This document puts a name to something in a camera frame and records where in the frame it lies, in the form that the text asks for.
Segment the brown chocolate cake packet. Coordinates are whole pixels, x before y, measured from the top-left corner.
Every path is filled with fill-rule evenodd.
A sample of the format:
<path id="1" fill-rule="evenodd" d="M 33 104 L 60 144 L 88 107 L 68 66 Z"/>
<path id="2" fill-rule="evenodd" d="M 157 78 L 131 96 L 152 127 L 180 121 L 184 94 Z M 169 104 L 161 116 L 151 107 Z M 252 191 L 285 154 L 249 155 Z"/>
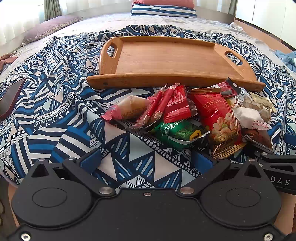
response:
<path id="1" fill-rule="evenodd" d="M 271 139 L 267 130 L 253 130 L 253 129 L 243 128 L 241 132 L 243 136 L 248 136 L 253 141 L 260 143 L 269 149 L 273 148 L 273 145 L 271 143 Z"/>

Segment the green pea snack packet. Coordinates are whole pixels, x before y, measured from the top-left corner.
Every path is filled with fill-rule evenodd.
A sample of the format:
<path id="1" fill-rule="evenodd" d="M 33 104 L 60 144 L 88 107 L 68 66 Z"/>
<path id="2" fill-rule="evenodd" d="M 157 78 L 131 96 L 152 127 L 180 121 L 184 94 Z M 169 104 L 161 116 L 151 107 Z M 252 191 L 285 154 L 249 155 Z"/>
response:
<path id="1" fill-rule="evenodd" d="M 173 123 L 162 121 L 154 126 L 149 133 L 165 145 L 183 150 L 192 146 L 198 140 L 202 140 L 210 134 L 210 131 L 193 124 L 189 120 L 180 120 Z"/>

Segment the white pastry clear packet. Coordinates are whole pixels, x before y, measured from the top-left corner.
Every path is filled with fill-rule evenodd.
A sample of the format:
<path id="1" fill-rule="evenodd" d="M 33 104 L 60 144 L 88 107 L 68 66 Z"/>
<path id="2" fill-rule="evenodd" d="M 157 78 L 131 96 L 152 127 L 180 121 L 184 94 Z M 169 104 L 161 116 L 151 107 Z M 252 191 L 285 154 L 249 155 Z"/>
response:
<path id="1" fill-rule="evenodd" d="M 234 116 L 239 121 L 242 128 L 253 130 L 270 130 L 271 126 L 267 124 L 255 109 L 251 108 L 234 108 Z"/>

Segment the red Martha nut bag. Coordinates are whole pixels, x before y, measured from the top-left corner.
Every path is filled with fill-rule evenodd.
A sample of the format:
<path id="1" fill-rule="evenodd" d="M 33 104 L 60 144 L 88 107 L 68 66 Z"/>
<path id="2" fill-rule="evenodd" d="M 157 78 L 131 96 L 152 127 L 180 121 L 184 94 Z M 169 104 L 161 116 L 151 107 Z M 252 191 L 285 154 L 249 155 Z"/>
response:
<path id="1" fill-rule="evenodd" d="M 191 89 L 188 97 L 197 108 L 202 126 L 210 131 L 212 157 L 227 158 L 245 146 L 239 121 L 219 88 Z"/>

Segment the red clear cracker packet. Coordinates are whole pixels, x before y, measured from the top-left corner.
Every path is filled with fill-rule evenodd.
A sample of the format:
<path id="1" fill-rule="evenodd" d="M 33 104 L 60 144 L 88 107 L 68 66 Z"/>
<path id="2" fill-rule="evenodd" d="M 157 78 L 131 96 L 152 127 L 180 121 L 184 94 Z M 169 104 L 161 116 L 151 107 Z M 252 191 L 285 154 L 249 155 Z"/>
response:
<path id="1" fill-rule="evenodd" d="M 185 120 L 195 116 L 196 114 L 196 105 L 188 98 L 187 88 L 184 85 L 178 85 L 164 110 L 164 123 L 173 123 Z"/>

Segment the pink white pastry packet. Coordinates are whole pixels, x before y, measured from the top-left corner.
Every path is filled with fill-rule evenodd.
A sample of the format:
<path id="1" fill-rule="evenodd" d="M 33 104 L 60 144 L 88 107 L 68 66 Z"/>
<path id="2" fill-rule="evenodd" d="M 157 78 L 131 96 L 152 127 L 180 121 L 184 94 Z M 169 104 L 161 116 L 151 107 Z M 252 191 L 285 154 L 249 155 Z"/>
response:
<path id="1" fill-rule="evenodd" d="M 151 102 L 150 99 L 130 95 L 111 106 L 102 118 L 105 121 L 137 118 L 148 108 Z"/>

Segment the red chocolate bar wrapper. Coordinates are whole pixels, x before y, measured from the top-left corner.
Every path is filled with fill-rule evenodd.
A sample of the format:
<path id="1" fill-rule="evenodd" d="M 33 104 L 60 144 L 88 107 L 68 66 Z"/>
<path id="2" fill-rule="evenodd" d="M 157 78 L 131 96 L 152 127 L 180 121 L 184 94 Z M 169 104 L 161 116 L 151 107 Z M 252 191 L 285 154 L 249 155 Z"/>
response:
<path id="1" fill-rule="evenodd" d="M 152 102 L 149 104 L 144 113 L 136 120 L 135 124 L 130 128 L 146 128 L 160 120 L 177 86 L 178 84 L 173 84 L 169 87 L 165 85 L 157 93 L 149 97 L 148 100 L 151 100 Z"/>

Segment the dark red coffee stick packet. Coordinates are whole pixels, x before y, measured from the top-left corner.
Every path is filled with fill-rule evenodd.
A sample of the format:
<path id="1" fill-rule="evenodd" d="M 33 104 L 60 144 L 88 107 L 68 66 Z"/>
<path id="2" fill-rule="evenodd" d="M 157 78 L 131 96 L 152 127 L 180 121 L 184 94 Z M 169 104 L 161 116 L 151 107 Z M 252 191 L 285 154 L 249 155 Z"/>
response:
<path id="1" fill-rule="evenodd" d="M 220 93 L 225 99 L 229 99 L 237 96 L 241 89 L 230 78 L 227 78 L 224 82 L 212 85 L 212 88 L 220 88 Z"/>

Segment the gold foil snack packet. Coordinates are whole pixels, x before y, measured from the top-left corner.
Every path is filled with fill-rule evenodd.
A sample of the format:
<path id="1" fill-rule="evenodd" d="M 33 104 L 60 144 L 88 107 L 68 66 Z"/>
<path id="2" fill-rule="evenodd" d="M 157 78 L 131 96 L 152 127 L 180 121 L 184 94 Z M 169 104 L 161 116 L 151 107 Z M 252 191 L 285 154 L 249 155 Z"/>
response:
<path id="1" fill-rule="evenodd" d="M 252 92 L 250 92 L 250 95 L 251 95 L 252 99 L 254 101 L 256 101 L 258 104 L 260 104 L 261 106 L 269 108 L 273 113 L 277 112 L 276 108 L 274 107 L 273 103 L 271 102 L 271 100 L 268 97 L 262 97 L 258 94 L 252 93 Z"/>

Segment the blue white patterned blanket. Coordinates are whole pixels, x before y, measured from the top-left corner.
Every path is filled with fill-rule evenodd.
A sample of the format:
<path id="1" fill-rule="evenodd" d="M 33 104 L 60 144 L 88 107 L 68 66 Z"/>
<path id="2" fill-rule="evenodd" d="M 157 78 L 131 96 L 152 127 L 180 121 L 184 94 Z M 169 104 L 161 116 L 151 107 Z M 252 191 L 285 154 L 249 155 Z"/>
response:
<path id="1" fill-rule="evenodd" d="M 25 79 L 16 105 L 1 121 L 1 172 L 18 185 L 34 162 L 79 158 L 98 149 L 93 176 L 114 189 L 179 188 L 199 176 L 189 150 L 177 151 L 155 138 L 126 131 L 102 119 L 108 107 L 129 96 L 149 97 L 155 88 L 94 90 L 86 78 L 97 74 L 103 45 L 113 37 L 166 36 L 221 44 L 240 55 L 265 84 L 261 92 L 276 106 L 268 132 L 279 155 L 295 154 L 295 80 L 255 45 L 231 34 L 194 32 L 165 25 L 129 25 L 118 31 L 52 37 L 2 81 L 1 93 Z"/>

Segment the dark smartphone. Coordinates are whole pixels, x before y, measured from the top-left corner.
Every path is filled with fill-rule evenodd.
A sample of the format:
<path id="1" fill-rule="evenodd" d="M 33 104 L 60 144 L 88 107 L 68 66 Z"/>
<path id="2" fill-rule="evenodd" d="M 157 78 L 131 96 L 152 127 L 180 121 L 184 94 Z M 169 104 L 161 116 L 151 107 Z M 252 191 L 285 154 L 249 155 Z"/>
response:
<path id="1" fill-rule="evenodd" d="M 16 101 L 20 95 L 20 92 L 23 88 L 23 84 L 25 83 L 25 78 L 19 80 L 18 82 L 12 84 L 7 91 L 5 92 L 3 98 L 1 99 L 1 112 L 0 112 L 0 120 L 5 120 L 13 111 L 13 108 L 16 105 Z"/>

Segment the light blue cloth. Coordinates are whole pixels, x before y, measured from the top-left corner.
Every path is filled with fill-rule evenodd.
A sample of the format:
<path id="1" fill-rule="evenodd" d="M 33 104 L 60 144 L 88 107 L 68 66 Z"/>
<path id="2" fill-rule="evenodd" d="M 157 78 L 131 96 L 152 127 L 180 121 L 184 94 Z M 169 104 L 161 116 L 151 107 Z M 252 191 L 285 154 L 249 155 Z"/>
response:
<path id="1" fill-rule="evenodd" d="M 288 54 L 281 52 L 280 50 L 275 51 L 275 55 L 280 58 L 281 61 L 288 67 L 292 72 L 296 72 L 295 59 L 296 51 L 292 51 Z"/>

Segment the wooden serving tray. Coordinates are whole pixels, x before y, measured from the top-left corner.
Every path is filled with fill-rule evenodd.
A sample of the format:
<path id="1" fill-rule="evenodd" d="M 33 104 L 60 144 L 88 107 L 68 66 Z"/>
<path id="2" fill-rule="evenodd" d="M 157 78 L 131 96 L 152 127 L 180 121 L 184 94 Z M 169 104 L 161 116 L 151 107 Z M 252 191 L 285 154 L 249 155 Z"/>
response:
<path id="1" fill-rule="evenodd" d="M 116 37 L 100 53 L 99 74 L 88 76 L 94 89 L 161 87 L 180 83 L 208 87 L 230 78 L 239 87 L 260 92 L 247 61 L 235 51 L 206 41 L 174 37 Z"/>

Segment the mauve floral pillow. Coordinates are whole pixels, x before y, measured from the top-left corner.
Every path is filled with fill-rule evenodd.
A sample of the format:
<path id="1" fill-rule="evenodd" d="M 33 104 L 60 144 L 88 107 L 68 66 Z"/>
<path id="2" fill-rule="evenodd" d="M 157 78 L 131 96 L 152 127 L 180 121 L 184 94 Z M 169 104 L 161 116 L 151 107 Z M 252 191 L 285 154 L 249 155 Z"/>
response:
<path id="1" fill-rule="evenodd" d="M 41 40 L 65 27 L 82 20 L 82 16 L 65 15 L 44 21 L 25 32 L 21 46 Z"/>

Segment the green curtain right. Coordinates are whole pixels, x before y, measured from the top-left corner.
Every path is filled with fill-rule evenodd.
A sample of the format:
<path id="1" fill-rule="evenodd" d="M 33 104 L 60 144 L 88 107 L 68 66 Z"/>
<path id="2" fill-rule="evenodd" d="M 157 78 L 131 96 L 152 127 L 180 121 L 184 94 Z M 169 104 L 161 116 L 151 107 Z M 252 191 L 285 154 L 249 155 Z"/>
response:
<path id="1" fill-rule="evenodd" d="M 236 6 L 237 6 L 237 0 L 231 0 L 229 11 L 228 11 L 229 15 L 235 15 Z"/>

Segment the green curtain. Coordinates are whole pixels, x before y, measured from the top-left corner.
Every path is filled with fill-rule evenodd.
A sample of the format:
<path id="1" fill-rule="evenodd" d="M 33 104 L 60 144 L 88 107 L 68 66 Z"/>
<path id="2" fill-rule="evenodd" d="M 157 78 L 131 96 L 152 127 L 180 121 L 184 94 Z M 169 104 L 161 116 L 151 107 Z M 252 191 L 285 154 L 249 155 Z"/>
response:
<path id="1" fill-rule="evenodd" d="M 237 6 L 237 0 L 231 0 L 229 11 L 228 11 L 229 15 L 235 15 L 236 6 Z"/>
<path id="2" fill-rule="evenodd" d="M 59 0 L 44 0 L 44 16 L 46 21 L 61 15 L 62 11 Z"/>

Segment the green curtain left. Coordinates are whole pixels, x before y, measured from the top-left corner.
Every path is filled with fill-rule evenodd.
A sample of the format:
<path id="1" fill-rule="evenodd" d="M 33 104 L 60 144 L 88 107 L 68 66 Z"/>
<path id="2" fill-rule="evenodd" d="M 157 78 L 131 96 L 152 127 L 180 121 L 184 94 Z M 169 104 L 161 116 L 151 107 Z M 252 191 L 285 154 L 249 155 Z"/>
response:
<path id="1" fill-rule="evenodd" d="M 62 11 L 59 0 L 44 0 L 44 16 L 46 21 L 61 15 Z"/>

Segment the white sheer curtain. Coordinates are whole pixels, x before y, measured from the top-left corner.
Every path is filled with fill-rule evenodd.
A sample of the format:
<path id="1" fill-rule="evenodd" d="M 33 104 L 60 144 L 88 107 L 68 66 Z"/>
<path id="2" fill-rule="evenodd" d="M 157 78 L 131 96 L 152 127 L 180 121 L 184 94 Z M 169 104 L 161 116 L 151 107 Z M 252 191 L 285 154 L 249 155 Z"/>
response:
<path id="1" fill-rule="evenodd" d="M 1 45 L 44 21 L 44 1 L 1 1 Z"/>

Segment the red pillow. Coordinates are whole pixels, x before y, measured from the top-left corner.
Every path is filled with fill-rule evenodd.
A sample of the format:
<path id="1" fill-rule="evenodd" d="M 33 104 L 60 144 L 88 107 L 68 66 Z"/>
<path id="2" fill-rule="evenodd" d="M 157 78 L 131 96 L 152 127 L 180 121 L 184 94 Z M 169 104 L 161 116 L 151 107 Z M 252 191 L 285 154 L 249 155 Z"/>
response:
<path id="1" fill-rule="evenodd" d="M 193 0 L 135 0 L 134 4 L 146 4 L 146 5 L 172 5 L 182 6 L 190 9 L 195 8 Z"/>

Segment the striped blue white pillow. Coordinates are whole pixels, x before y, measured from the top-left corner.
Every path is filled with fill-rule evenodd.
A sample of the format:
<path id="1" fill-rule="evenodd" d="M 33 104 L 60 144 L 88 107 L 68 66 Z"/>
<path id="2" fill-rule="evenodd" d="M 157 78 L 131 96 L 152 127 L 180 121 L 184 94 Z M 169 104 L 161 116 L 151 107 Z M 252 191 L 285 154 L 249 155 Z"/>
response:
<path id="1" fill-rule="evenodd" d="M 133 4 L 131 14 L 135 16 L 172 16 L 172 17 L 197 17 L 195 9 L 186 8 L 183 6 L 171 5 L 147 5 Z"/>

